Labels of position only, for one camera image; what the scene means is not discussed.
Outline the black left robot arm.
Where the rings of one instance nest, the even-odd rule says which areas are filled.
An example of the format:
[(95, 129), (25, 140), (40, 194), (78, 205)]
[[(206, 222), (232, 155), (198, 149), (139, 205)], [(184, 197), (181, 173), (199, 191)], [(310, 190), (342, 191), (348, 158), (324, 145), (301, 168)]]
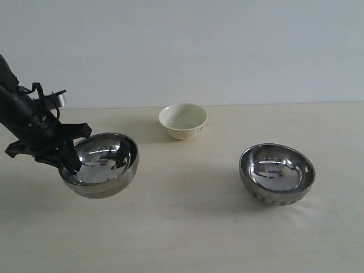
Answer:
[(39, 82), (31, 89), (21, 86), (1, 58), (1, 124), (18, 139), (6, 148), (8, 156), (30, 155), (38, 163), (64, 167), (71, 173), (80, 170), (82, 164), (73, 141), (89, 138), (92, 129), (87, 123), (60, 122), (58, 97), (62, 94), (45, 95)]

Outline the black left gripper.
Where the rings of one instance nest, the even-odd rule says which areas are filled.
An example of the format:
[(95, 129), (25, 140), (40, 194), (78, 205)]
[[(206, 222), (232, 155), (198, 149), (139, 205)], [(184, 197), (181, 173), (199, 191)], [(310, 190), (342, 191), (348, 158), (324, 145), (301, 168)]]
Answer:
[(61, 124), (59, 118), (58, 107), (55, 114), (48, 109), (41, 114), (38, 109), (4, 108), (4, 127), (17, 138), (5, 153), (11, 158), (30, 155), (36, 162), (78, 172), (81, 162), (74, 142), (67, 139), (89, 138), (92, 129), (87, 123)]

